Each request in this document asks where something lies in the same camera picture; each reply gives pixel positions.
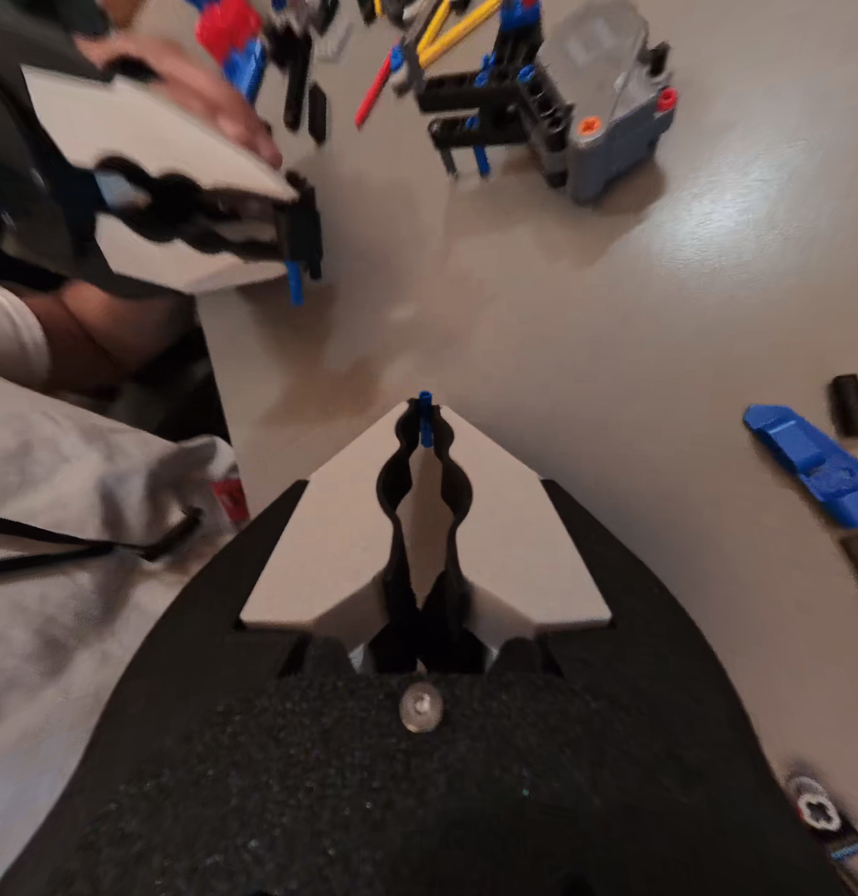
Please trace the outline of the yellow lego axles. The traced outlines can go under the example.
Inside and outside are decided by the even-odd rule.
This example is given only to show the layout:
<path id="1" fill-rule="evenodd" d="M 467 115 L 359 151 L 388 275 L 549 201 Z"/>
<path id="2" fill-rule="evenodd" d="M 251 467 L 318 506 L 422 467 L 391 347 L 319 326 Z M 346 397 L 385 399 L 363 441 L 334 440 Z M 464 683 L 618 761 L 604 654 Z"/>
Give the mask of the yellow lego axles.
<path id="1" fill-rule="evenodd" d="M 416 58 L 423 70 L 433 65 L 448 51 L 467 39 L 490 18 L 496 16 L 501 8 L 501 1 L 483 2 L 472 12 L 463 15 L 451 28 L 443 30 L 450 10 L 451 2 L 442 2 L 430 25 L 417 44 Z"/>

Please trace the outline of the grey lego motor assembly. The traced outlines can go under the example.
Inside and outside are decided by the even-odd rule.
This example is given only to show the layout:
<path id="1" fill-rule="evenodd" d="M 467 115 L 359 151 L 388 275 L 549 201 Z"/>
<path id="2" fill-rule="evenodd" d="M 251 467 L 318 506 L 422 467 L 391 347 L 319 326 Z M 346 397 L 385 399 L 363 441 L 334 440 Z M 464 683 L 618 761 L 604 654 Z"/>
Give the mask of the grey lego motor assembly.
<path id="1" fill-rule="evenodd" d="M 547 185 L 580 206 L 650 161 L 670 128 L 678 92 L 670 45 L 648 43 L 632 2 L 580 2 L 549 32 L 540 2 L 502 2 L 490 53 L 475 71 L 422 78 L 427 132 L 449 176 L 454 152 L 472 151 L 480 177 L 488 151 L 529 148 Z"/>

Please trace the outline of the small black lego connector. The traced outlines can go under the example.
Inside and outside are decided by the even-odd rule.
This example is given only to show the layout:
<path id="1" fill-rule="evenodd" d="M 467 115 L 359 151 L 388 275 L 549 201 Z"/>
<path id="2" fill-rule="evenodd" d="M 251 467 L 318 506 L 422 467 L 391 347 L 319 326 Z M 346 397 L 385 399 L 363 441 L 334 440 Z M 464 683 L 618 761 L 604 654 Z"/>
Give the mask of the small black lego connector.
<path id="1" fill-rule="evenodd" d="M 834 376 L 828 386 L 830 412 L 837 433 L 858 439 L 858 375 Z"/>

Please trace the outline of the black lego beam piece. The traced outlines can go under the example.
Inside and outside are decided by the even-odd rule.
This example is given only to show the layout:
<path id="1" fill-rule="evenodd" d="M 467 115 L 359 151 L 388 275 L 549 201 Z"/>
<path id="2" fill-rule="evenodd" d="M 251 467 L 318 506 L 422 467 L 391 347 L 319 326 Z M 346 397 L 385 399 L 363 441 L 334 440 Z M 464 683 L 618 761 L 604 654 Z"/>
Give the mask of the black lego beam piece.
<path id="1" fill-rule="evenodd" d="M 279 259 L 297 265 L 312 281 L 323 279 L 323 225 L 315 187 L 299 172 L 285 173 L 296 196 L 274 203 Z"/>

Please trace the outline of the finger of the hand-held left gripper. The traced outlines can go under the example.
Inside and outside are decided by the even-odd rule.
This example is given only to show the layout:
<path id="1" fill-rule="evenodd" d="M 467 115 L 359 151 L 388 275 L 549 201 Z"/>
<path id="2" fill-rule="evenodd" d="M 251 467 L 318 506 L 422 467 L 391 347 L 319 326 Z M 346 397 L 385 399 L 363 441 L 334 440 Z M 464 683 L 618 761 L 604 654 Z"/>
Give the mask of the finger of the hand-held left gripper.
<path id="1" fill-rule="evenodd" d="M 34 66 L 24 66 L 23 77 L 39 124 L 75 167 L 121 161 L 153 178 L 178 177 L 212 199 L 298 201 L 281 173 L 149 87 Z"/>
<path id="2" fill-rule="evenodd" d="M 195 220 L 184 237 L 145 238 L 110 213 L 96 217 L 103 257 L 93 282 L 116 296 L 199 296 L 287 275 L 276 231 L 265 220 Z"/>

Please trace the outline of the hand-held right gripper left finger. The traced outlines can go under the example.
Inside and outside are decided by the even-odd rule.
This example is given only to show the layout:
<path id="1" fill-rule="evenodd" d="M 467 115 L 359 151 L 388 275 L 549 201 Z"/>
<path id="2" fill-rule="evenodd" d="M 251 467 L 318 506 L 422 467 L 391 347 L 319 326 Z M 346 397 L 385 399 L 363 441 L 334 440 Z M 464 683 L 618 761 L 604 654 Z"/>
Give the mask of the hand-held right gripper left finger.
<path id="1" fill-rule="evenodd" d="M 347 651 L 418 607 L 397 510 L 412 486 L 421 403 L 401 402 L 307 480 L 242 609 L 252 631 L 338 640 Z"/>

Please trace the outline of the person's left hand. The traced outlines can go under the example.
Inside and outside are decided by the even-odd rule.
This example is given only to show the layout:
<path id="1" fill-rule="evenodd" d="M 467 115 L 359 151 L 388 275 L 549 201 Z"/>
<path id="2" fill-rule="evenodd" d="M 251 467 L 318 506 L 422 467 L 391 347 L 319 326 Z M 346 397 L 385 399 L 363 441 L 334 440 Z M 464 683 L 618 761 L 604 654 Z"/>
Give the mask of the person's left hand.
<path id="1" fill-rule="evenodd" d="M 175 41 L 125 30 L 94 38 L 76 34 L 73 39 L 80 53 L 101 69 L 122 59 L 143 63 L 156 75 L 154 91 L 270 167 L 281 169 L 278 146 L 256 111 L 220 73 L 198 62 Z"/>

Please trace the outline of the blue lego panel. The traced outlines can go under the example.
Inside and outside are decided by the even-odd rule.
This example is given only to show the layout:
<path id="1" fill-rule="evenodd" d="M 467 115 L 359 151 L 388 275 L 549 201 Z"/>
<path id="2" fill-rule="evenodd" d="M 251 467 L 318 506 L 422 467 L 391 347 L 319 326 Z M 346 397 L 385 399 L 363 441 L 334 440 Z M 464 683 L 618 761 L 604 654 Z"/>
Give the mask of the blue lego panel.
<path id="1" fill-rule="evenodd" d="M 788 406 L 750 405 L 747 429 L 829 518 L 858 530 L 858 458 Z"/>

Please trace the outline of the person's left forearm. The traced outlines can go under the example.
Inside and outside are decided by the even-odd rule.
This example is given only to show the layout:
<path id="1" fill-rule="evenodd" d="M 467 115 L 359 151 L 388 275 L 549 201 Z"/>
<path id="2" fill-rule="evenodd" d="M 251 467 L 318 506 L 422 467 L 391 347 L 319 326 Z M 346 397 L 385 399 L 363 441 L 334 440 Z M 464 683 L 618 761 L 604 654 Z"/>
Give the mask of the person's left forearm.
<path id="1" fill-rule="evenodd" d="M 125 299 L 79 281 L 28 297 L 25 303 L 47 342 L 46 384 L 54 391 L 119 385 L 197 322 L 192 298 L 162 294 Z"/>

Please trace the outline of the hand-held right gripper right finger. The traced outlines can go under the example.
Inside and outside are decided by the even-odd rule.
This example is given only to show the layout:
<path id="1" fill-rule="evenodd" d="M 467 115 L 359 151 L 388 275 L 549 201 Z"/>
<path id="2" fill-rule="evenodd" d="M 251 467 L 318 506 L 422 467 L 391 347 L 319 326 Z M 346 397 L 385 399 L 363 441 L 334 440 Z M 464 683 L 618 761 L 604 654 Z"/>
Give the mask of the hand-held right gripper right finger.
<path id="1" fill-rule="evenodd" d="M 449 407 L 439 417 L 471 491 L 454 538 L 468 630 L 496 657 L 512 639 L 608 626 L 612 610 L 542 477 Z"/>

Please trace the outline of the red tag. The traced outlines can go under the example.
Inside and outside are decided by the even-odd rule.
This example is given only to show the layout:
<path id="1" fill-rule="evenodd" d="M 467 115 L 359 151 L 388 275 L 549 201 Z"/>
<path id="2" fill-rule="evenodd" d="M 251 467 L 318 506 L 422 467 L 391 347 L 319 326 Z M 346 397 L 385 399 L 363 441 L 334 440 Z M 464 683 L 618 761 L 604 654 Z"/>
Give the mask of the red tag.
<path id="1" fill-rule="evenodd" d="M 210 485 L 229 521 L 237 530 L 243 529 L 251 520 L 251 514 L 241 479 L 238 476 L 229 476 L 213 480 Z"/>

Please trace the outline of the long black lego beam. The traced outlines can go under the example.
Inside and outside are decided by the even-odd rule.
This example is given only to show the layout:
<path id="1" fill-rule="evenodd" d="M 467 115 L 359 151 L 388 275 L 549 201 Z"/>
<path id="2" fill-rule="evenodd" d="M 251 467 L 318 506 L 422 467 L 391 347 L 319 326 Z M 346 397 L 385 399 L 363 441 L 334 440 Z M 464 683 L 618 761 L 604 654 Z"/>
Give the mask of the long black lego beam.
<path id="1" fill-rule="evenodd" d="M 298 34 L 285 26 L 273 41 L 274 62 L 288 78 L 283 122 L 289 132 L 298 132 L 304 103 L 304 94 L 311 64 L 312 39 L 308 33 Z"/>

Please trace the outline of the red lego axle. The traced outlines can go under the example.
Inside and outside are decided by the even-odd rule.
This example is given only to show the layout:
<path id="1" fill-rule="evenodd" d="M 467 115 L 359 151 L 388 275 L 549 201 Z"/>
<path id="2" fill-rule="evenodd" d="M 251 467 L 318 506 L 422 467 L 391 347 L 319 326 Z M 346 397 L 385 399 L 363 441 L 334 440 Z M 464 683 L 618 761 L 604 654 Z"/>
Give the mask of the red lego axle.
<path id="1" fill-rule="evenodd" d="M 383 90 L 389 83 L 390 78 L 397 75 L 405 63 L 404 51 L 401 44 L 393 46 L 383 61 L 380 70 L 376 73 L 366 95 L 357 107 L 355 115 L 355 127 L 360 130 L 372 114 L 373 109 L 379 100 Z"/>

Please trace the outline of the red blue lego piece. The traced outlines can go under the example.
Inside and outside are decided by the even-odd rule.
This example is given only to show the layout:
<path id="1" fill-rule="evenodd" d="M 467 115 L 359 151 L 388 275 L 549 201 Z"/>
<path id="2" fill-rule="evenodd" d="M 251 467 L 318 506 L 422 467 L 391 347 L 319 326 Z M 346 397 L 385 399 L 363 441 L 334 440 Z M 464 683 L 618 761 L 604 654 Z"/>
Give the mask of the red blue lego piece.
<path id="1" fill-rule="evenodd" d="M 195 39 L 225 79 L 254 106 L 267 71 L 263 20 L 248 1 L 189 1 L 198 13 Z"/>

